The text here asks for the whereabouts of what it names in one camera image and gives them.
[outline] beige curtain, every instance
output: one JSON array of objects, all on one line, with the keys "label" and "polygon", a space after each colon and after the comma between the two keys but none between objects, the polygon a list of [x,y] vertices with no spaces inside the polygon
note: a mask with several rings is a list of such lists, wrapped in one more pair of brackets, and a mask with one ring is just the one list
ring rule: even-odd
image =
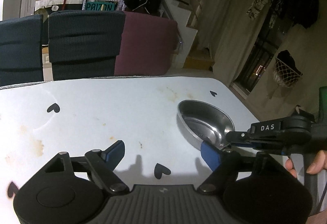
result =
[{"label": "beige curtain", "polygon": [[292,27],[276,53],[287,49],[297,69],[302,72],[302,78],[291,88],[277,87],[272,75],[273,59],[246,99],[246,104],[257,118],[269,120],[288,116],[297,104],[318,115],[318,89],[327,86],[326,28],[327,1],[319,0],[318,21],[308,29],[301,25]]},{"label": "beige curtain", "polygon": [[201,46],[210,46],[215,78],[230,86],[241,72],[260,32],[268,7],[255,20],[246,14],[253,0],[220,0],[207,33],[199,31]]}]

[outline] metal bowl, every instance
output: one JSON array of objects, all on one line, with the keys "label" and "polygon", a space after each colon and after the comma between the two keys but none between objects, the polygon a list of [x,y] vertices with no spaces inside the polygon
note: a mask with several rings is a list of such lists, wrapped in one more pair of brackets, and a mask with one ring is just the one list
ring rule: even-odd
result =
[{"label": "metal bowl", "polygon": [[226,134],[235,131],[227,114],[197,100],[183,100],[178,104],[177,125],[185,139],[198,150],[204,140],[222,149],[228,144]]}]

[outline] human hand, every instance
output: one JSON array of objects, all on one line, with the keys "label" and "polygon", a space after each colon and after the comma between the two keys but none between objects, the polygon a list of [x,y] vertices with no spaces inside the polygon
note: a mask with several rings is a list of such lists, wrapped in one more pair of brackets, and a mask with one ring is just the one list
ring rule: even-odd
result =
[{"label": "human hand", "polygon": [[[297,178],[296,170],[293,168],[293,162],[291,159],[288,159],[285,162],[285,168],[290,172],[290,174]],[[323,169],[327,169],[327,151],[320,150],[306,172],[309,174],[317,174]]]}]

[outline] tabletop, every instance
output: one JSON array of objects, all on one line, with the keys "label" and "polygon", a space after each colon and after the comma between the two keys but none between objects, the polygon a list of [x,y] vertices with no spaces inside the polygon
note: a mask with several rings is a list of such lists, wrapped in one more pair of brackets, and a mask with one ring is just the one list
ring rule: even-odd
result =
[{"label": "tabletop", "polygon": [[[117,140],[125,157],[115,173],[134,184],[193,184],[211,170],[176,123],[179,102],[193,99],[225,112],[235,130],[258,120],[221,82],[210,78],[154,77],[53,81],[0,90],[0,214],[18,223],[7,196],[60,151],[83,156]],[[171,170],[154,177],[159,163]],[[87,178],[86,173],[78,176]]]}]

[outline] screw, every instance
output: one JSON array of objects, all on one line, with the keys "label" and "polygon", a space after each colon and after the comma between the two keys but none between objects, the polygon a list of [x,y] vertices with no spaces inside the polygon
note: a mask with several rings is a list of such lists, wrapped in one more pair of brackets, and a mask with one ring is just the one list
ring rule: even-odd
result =
[{"label": "screw", "polygon": [[126,190],[126,188],[127,188],[127,185],[124,183],[114,183],[113,185],[110,186],[110,190],[112,190],[115,193],[122,192],[122,191]]},{"label": "screw", "polygon": [[200,185],[199,188],[204,193],[211,193],[216,190],[216,187],[211,183],[204,183],[204,184]]}]

